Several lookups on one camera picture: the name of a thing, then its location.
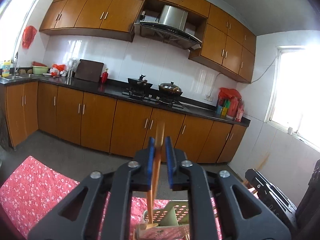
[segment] green bowl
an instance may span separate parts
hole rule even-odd
[[[36,75],[42,75],[43,73],[47,73],[48,70],[48,67],[32,66],[32,72]]]

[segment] gray floor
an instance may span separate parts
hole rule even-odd
[[[15,150],[7,152],[0,147],[0,185],[14,172],[14,170],[29,156],[33,156],[55,171],[81,181],[92,171],[103,173],[115,171],[121,164],[130,160],[127,157],[109,155],[103,152],[87,149],[40,131],[33,133]],[[226,164],[204,165],[207,171],[217,172],[228,170],[235,173]],[[158,199],[187,199],[187,192],[173,192],[168,185],[167,169],[161,165],[158,183]],[[144,192],[134,192],[135,196],[145,197]]]

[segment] metal screw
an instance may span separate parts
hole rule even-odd
[[[99,172],[99,171],[94,171],[94,172],[92,172],[92,173],[90,174],[90,177],[91,177],[92,179],[98,179],[98,178],[101,177],[101,172]]]
[[[136,161],[130,161],[130,162],[128,163],[128,166],[129,166],[130,168],[136,168],[136,167],[140,166],[140,164],[139,164],[138,162],[136,162]]]
[[[219,171],[219,176],[222,178],[227,178],[230,176],[229,171]]]
[[[192,166],[193,164],[192,164],[192,162],[191,161],[188,161],[188,160],[185,160],[185,161],[182,161],[181,162],[181,166],[182,167],[190,167],[190,166]]]

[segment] range hood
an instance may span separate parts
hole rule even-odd
[[[181,49],[199,49],[202,41],[184,31],[187,16],[188,12],[165,5],[159,21],[141,20],[134,24],[134,31],[142,37],[171,44]]]

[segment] bright window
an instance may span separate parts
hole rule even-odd
[[[276,83],[269,121],[293,128],[295,135],[320,148],[319,47],[283,49],[276,68]]]
[[[13,59],[25,21],[36,0],[10,0],[0,12],[0,62]]]

